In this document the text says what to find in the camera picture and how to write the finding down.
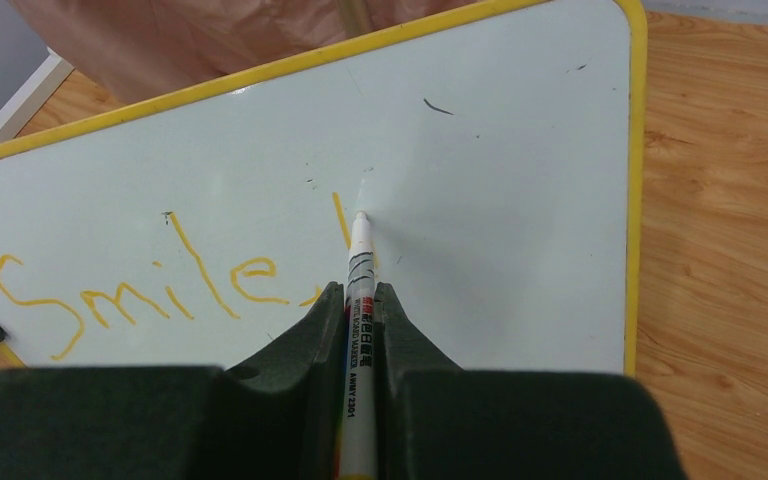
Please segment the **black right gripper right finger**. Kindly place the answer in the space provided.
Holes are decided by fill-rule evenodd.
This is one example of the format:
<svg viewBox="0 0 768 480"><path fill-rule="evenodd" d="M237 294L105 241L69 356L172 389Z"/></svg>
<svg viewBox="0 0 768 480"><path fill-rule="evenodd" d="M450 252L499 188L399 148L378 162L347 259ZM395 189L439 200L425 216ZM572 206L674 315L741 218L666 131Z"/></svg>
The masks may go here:
<svg viewBox="0 0 768 480"><path fill-rule="evenodd" d="M387 479L682 479L658 404L617 374L469 370L375 297L379 468Z"/></svg>

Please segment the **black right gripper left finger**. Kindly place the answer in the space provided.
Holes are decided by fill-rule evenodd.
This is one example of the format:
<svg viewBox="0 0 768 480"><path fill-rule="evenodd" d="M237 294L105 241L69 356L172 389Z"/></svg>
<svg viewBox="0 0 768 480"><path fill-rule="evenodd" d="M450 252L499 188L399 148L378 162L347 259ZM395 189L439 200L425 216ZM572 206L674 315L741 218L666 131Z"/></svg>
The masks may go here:
<svg viewBox="0 0 768 480"><path fill-rule="evenodd" d="M0 479L329 479L344 290L236 366L0 371Z"/></svg>

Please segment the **white whiteboard marker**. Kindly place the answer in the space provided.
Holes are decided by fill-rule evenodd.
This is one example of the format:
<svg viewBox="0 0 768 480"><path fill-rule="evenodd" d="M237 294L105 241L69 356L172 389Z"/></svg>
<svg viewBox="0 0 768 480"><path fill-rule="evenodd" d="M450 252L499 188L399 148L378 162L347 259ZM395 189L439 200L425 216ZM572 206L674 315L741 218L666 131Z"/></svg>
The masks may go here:
<svg viewBox="0 0 768 480"><path fill-rule="evenodd" d="M347 344L337 479L378 477L375 289L371 223L364 212L359 212L352 223L345 286Z"/></svg>

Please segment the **yellow framed whiteboard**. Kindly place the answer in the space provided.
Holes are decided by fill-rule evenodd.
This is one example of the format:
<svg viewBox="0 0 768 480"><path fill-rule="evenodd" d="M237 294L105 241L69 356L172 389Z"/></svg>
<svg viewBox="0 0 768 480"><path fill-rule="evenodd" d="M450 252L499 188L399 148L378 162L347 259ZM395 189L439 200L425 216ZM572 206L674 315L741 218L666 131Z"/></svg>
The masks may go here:
<svg viewBox="0 0 768 480"><path fill-rule="evenodd" d="M232 365L375 272L470 368L632 373L646 14L485 1L0 144L19 365Z"/></svg>

